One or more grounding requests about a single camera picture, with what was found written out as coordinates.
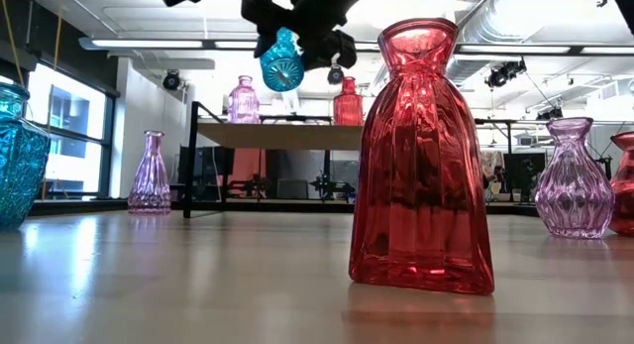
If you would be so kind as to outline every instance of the purple glass vase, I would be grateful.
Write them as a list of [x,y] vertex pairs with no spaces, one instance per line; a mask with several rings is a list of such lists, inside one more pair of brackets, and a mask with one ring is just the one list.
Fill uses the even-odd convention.
[[229,122],[260,123],[260,102],[250,76],[238,77],[239,84],[229,94]]
[[612,217],[614,193],[605,173],[585,148],[590,118],[568,118],[546,127],[555,153],[537,185],[535,203],[551,234],[596,239]]
[[168,214],[171,206],[167,171],[160,154],[163,132],[146,131],[146,152],[128,196],[128,211],[142,214]]

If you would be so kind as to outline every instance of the glass vase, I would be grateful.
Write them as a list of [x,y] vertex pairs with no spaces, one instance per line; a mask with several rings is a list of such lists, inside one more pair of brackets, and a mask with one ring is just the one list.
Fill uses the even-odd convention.
[[171,197],[160,150],[164,133],[146,131],[145,134],[146,151],[128,197],[128,211],[138,214],[168,214]]
[[493,292],[476,125],[444,75],[457,32],[444,19],[414,19],[379,36],[390,81],[363,130],[356,282]]
[[238,77],[238,86],[229,94],[229,122],[260,123],[260,102],[250,76]]
[[537,184],[535,205],[555,236],[597,239],[612,216],[614,193],[592,159],[585,139],[592,119],[566,118],[546,125],[555,152]]
[[0,230],[22,225],[41,191],[51,137],[22,117],[30,94],[0,83]]
[[634,236],[634,132],[613,136],[612,142],[624,154],[610,183],[615,202],[609,228],[620,235]]
[[301,84],[304,66],[290,30],[277,31],[277,42],[260,57],[260,66],[264,84],[273,91],[290,91]]
[[355,79],[344,77],[341,94],[335,97],[335,125],[362,126],[364,124],[364,98],[355,91]]

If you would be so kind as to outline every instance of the white wall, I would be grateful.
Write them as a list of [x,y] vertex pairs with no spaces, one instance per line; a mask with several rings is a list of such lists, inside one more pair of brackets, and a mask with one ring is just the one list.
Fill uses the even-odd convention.
[[182,98],[170,95],[141,75],[128,58],[119,59],[118,72],[117,89],[121,97],[115,105],[110,194],[126,197],[145,150],[144,131],[165,133],[162,156],[170,175],[177,167],[175,162],[185,132],[186,115]]

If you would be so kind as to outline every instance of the window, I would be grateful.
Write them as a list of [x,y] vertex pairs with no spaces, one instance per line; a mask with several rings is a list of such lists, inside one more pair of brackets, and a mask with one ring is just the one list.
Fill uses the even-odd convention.
[[101,185],[109,169],[101,163],[110,152],[106,95],[42,64],[29,76],[29,91],[25,117],[51,130],[46,170],[51,191],[107,193]]

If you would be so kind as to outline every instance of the vase neck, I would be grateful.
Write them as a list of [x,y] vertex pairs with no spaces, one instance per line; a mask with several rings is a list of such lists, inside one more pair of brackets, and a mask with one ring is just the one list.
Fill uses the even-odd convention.
[[22,109],[28,99],[29,92],[22,86],[0,83],[0,117],[22,116]]
[[146,131],[146,153],[160,155],[163,132]]
[[378,44],[390,75],[406,72],[444,73],[458,27],[445,19],[413,19],[384,30]]
[[242,75],[238,77],[238,84],[240,86],[251,87],[252,83],[253,83],[253,79],[250,76]]
[[557,145],[565,143],[584,145],[591,127],[592,119],[586,117],[560,119],[546,125]]
[[355,79],[351,76],[344,77],[344,81],[341,86],[341,93],[351,94],[355,93]]

